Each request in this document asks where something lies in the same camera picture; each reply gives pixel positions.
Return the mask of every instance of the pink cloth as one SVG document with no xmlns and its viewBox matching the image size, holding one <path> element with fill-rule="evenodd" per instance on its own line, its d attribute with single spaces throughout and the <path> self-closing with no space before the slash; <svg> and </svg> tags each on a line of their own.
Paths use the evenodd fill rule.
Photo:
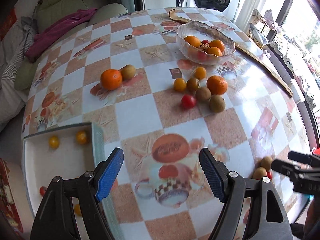
<svg viewBox="0 0 320 240">
<path fill-rule="evenodd" d="M 96 8 L 89 10 L 80 9 L 56 21 L 50 27 L 46 28 L 43 33 L 35 35 L 34 43 L 25 53 L 25 56 L 31 62 L 35 62 L 37 58 L 63 34 L 81 23 L 90 21 L 96 10 Z"/>
</svg>

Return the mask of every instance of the cable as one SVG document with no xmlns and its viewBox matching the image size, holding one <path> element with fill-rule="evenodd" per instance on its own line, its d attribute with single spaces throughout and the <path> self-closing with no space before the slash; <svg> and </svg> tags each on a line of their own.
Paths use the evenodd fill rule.
<svg viewBox="0 0 320 240">
<path fill-rule="evenodd" d="M 35 8 L 34 8 L 34 10 L 33 10 L 31 22 L 30 22 L 30 25 L 29 25 L 28 33 L 27 33 L 27 37 L 26 37 L 26 40 L 24 41 L 24 44 L 23 44 L 23 59 L 25 58 L 25 55 L 24 55 L 24 54 L 25 54 L 25 50 L 26 50 L 26 43 L 27 43 L 28 36 L 29 36 L 29 33 L 30 33 L 31 25 L 32 25 L 32 23 L 33 23 L 34 15 L 35 15 L 37 6 L 38 6 L 38 5 L 41 5 L 42 2 L 43 2 L 43 0 L 39 0 L 38 3 L 37 3 L 37 5 L 35 6 Z"/>
</svg>

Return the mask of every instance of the glass bowl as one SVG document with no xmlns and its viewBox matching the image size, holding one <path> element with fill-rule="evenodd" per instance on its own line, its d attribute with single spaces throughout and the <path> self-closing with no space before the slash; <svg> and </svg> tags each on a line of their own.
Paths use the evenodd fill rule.
<svg viewBox="0 0 320 240">
<path fill-rule="evenodd" d="M 184 40 L 185 37 L 193 35 L 201 41 L 220 40 L 225 45 L 225 50 L 221 57 L 213 54 L 208 54 L 198 48 L 191 46 Z M 217 29 L 210 27 L 205 23 L 199 21 L 190 21 L 186 24 L 180 25 L 177 29 L 177 43 L 182 54 L 195 63 L 201 65 L 221 65 L 232 57 L 236 51 L 235 43 L 232 39 L 219 32 Z"/>
</svg>

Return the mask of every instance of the white curtain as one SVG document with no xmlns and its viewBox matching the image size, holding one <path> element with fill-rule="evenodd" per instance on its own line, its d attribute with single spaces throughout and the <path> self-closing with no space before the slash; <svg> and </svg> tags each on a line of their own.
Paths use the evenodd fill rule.
<svg viewBox="0 0 320 240">
<path fill-rule="evenodd" d="M 266 0 L 244 0 L 242 8 L 235 20 L 235 24 L 244 32 L 249 31 L 249 22 L 254 8 L 262 10 Z"/>
</svg>

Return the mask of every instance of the blue gripper pad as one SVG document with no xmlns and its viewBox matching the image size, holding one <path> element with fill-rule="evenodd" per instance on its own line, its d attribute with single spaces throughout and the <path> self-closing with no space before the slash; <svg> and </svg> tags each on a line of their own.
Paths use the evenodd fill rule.
<svg viewBox="0 0 320 240">
<path fill-rule="evenodd" d="M 109 195 L 111 187 L 122 166 L 123 159 L 123 150 L 121 150 L 120 148 L 115 148 L 109 158 L 106 160 L 106 162 L 110 162 L 98 180 L 96 199 L 99 202 L 101 202 L 103 198 Z"/>
<path fill-rule="evenodd" d="M 199 161 L 213 195 L 224 203 L 227 196 L 223 191 L 223 181 L 220 175 L 204 152 L 200 152 Z"/>
</svg>

